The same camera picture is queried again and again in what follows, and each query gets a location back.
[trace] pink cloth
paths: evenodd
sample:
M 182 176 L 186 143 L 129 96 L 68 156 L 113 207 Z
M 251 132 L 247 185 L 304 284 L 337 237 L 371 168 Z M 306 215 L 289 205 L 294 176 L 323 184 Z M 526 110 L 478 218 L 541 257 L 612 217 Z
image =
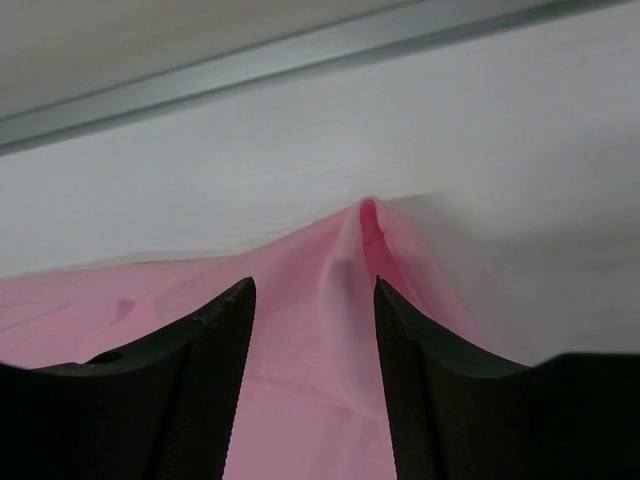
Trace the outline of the pink cloth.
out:
M 376 275 L 479 342 L 422 241 L 401 216 L 369 199 L 235 257 L 2 282 L 0 361 L 85 362 L 252 276 L 256 318 L 224 478 L 393 480 Z

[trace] metal strip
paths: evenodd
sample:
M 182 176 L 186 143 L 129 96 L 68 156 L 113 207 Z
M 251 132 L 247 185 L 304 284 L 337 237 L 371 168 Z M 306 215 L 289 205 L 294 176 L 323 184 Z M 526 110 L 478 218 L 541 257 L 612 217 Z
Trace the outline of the metal strip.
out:
M 428 0 L 0 119 L 0 154 L 319 65 L 389 58 L 625 0 Z

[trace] cloth fold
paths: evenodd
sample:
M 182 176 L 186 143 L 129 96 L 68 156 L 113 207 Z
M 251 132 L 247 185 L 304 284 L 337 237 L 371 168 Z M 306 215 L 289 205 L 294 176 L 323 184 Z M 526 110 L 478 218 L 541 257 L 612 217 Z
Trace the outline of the cloth fold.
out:
M 236 280 L 258 302 L 226 480 L 395 478 L 373 315 L 377 276 L 467 340 L 482 336 L 408 222 L 366 199 L 242 255 L 0 283 L 0 361 L 85 362 Z

